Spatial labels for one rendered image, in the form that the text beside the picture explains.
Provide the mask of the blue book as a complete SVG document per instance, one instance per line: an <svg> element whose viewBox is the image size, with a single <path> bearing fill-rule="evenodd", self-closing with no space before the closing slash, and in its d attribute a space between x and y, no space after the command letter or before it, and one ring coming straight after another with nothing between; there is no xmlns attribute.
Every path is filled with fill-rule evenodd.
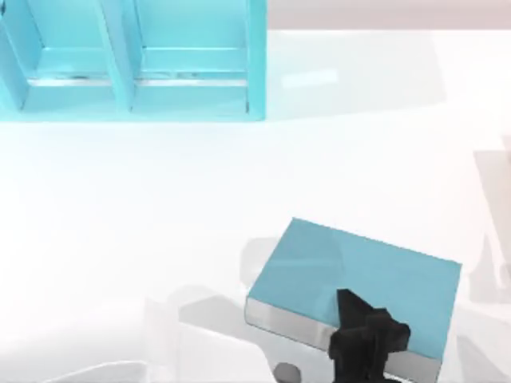
<svg viewBox="0 0 511 383"><path fill-rule="evenodd" d="M348 289L387 309L411 330L386 373L437 383L461 264L293 219L248 292L245 322L320 350L340 327L337 292Z"/></svg>

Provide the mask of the light blue rack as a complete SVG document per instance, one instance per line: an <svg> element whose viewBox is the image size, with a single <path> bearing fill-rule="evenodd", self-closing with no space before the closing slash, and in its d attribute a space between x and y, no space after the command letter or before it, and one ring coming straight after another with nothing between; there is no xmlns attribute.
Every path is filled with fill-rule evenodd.
<svg viewBox="0 0 511 383"><path fill-rule="evenodd" d="M267 0L0 0L0 122L266 116Z"/></svg>

